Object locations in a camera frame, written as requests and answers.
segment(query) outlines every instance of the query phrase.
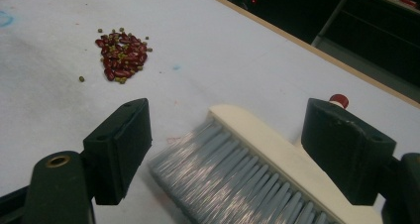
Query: white table surface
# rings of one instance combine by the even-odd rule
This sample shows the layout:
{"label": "white table surface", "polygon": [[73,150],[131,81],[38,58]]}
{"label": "white table surface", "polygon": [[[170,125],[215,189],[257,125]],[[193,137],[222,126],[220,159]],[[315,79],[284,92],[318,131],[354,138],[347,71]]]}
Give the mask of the white table surface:
{"label": "white table surface", "polygon": [[[109,82],[98,28],[149,36],[145,69]],[[150,101],[153,146],[119,206],[97,223],[182,223],[146,162],[198,126],[208,107],[242,106],[294,142],[307,99],[343,93],[348,110],[420,152],[420,110],[216,0],[0,0],[0,196],[28,185],[34,164],[82,140],[121,104]],[[78,77],[86,79],[81,83]]]}

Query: red kidney bean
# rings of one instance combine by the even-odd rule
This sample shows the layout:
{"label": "red kidney bean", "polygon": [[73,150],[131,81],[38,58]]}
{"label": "red kidney bean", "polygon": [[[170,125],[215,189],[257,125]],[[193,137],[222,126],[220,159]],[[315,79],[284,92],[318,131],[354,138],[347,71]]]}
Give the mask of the red kidney bean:
{"label": "red kidney bean", "polygon": [[111,67],[112,67],[112,68],[117,68],[117,67],[118,67],[118,62],[117,62],[116,60],[113,60],[113,61],[111,62]]}
{"label": "red kidney bean", "polygon": [[147,54],[141,54],[140,55],[140,62],[144,63],[146,61],[146,59],[148,59],[148,55]]}
{"label": "red kidney bean", "polygon": [[98,45],[99,48],[105,47],[105,44],[102,40],[98,39],[95,41],[95,44]]}
{"label": "red kidney bean", "polygon": [[129,71],[126,71],[126,70],[121,69],[121,68],[120,69],[115,69],[114,74],[117,77],[127,77],[127,78],[129,78],[129,77],[132,76],[132,74]]}
{"label": "red kidney bean", "polygon": [[115,45],[114,40],[109,40],[109,42],[108,42],[108,46],[109,46],[109,47],[112,47],[112,46],[114,46],[114,45]]}
{"label": "red kidney bean", "polygon": [[130,54],[130,53],[139,54],[140,50],[139,50],[139,48],[136,48],[136,47],[129,47],[129,48],[126,49],[126,54]]}
{"label": "red kidney bean", "polygon": [[130,39],[129,36],[127,36],[126,33],[122,33],[121,34],[121,38],[124,39],[124,40],[126,40],[126,41],[128,41]]}
{"label": "red kidney bean", "polygon": [[122,68],[124,65],[121,63],[121,62],[119,62],[118,61],[118,63],[117,63],[117,68]]}
{"label": "red kidney bean", "polygon": [[124,63],[124,66],[127,66],[127,65],[139,66],[139,65],[141,65],[141,64],[142,64],[141,62],[136,61],[136,62],[128,62],[128,63]]}
{"label": "red kidney bean", "polygon": [[109,81],[114,80],[115,75],[112,72],[112,69],[111,68],[105,68],[104,73],[105,73],[105,75],[106,75],[106,77],[108,78]]}
{"label": "red kidney bean", "polygon": [[109,53],[109,49],[107,47],[103,47],[102,48],[102,51],[101,51],[101,54],[104,56],[104,55],[106,55],[108,53]]}
{"label": "red kidney bean", "polygon": [[146,47],[146,45],[141,44],[139,46],[140,52],[145,53],[148,50],[148,47]]}
{"label": "red kidney bean", "polygon": [[123,47],[121,47],[119,44],[116,44],[116,45],[115,45],[115,48],[116,48],[118,51],[120,51],[120,52],[122,52],[122,51],[123,51]]}
{"label": "red kidney bean", "polygon": [[105,57],[108,57],[108,58],[118,58],[118,54],[115,54],[115,53],[107,53],[105,55]]}
{"label": "red kidney bean", "polygon": [[129,44],[130,40],[120,39],[120,44]]}
{"label": "red kidney bean", "polygon": [[121,63],[132,63],[139,61],[140,59],[138,57],[123,57],[121,59]]}
{"label": "red kidney bean", "polygon": [[112,65],[112,61],[108,57],[104,57],[103,64],[106,68],[110,68]]}
{"label": "red kidney bean", "polygon": [[132,43],[141,43],[140,39],[137,39],[135,36],[131,36],[131,37],[130,37],[130,41],[131,41]]}
{"label": "red kidney bean", "polygon": [[139,53],[129,53],[127,54],[128,57],[139,57]]}

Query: pile of beans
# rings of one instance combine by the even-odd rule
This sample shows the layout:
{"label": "pile of beans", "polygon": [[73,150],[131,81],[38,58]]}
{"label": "pile of beans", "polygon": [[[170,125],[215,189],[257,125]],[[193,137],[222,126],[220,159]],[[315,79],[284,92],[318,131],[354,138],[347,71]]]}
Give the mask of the pile of beans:
{"label": "pile of beans", "polygon": [[102,35],[95,43],[102,49],[101,61],[106,77],[109,81],[120,83],[125,83],[133,74],[143,70],[148,58],[147,52],[152,51],[147,42],[142,42],[132,34],[126,34],[123,28],[120,28],[120,33],[112,30],[111,34]]}

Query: bean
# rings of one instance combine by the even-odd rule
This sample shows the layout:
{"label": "bean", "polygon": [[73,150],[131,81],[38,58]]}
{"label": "bean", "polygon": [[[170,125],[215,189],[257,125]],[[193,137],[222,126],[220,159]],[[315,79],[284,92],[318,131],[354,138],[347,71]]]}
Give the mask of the bean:
{"label": "bean", "polygon": [[106,54],[106,57],[117,59],[118,58],[118,52],[108,53],[108,54]]}
{"label": "bean", "polygon": [[119,60],[115,60],[115,68],[122,68],[124,65],[119,61]]}
{"label": "bean", "polygon": [[148,59],[148,55],[147,54],[141,54],[140,55],[140,62],[145,62],[146,59]]}
{"label": "bean", "polygon": [[131,36],[130,37],[130,41],[132,42],[132,43],[140,43],[141,41],[140,41],[140,39],[137,39],[135,36]]}
{"label": "bean", "polygon": [[114,74],[117,76],[117,77],[131,77],[132,75],[131,75],[131,73],[129,72],[129,71],[126,71],[126,70],[124,70],[124,69],[115,69],[114,70]]}
{"label": "bean", "polygon": [[127,41],[130,39],[130,37],[129,37],[129,36],[127,36],[127,34],[126,34],[126,33],[122,33],[122,34],[121,34],[121,38],[122,38],[122,39],[124,39],[124,40],[127,40]]}
{"label": "bean", "polygon": [[136,48],[134,48],[134,47],[127,47],[127,48],[124,50],[124,52],[128,55],[128,54],[130,54],[130,53],[136,53],[137,51],[136,51]]}
{"label": "bean", "polygon": [[103,60],[103,64],[105,68],[110,68],[112,66],[112,61],[108,57],[105,57]]}
{"label": "bean", "polygon": [[117,63],[115,60],[111,60],[111,68],[117,68]]}
{"label": "bean", "polygon": [[130,40],[120,39],[120,44],[129,44]]}
{"label": "bean", "polygon": [[121,59],[122,63],[131,63],[131,62],[135,62],[135,61],[139,61],[140,58],[139,57],[123,57]]}
{"label": "bean", "polygon": [[114,80],[115,74],[112,72],[111,68],[105,68],[104,73],[109,81]]}
{"label": "bean", "polygon": [[95,44],[98,45],[99,48],[105,47],[104,41],[98,39],[95,41]]}
{"label": "bean", "polygon": [[148,47],[146,47],[146,45],[144,45],[144,44],[141,44],[139,46],[139,49],[140,49],[140,52],[142,52],[142,53],[145,53],[145,52],[148,51]]}
{"label": "bean", "polygon": [[120,45],[116,44],[115,45],[115,49],[117,49],[118,51],[121,52],[123,50],[123,47],[121,47]]}
{"label": "bean", "polygon": [[107,47],[103,47],[102,48],[102,51],[101,51],[101,54],[104,56],[104,55],[106,55],[108,53],[109,53],[109,49]]}
{"label": "bean", "polygon": [[128,57],[138,57],[140,54],[139,53],[129,53],[127,56]]}

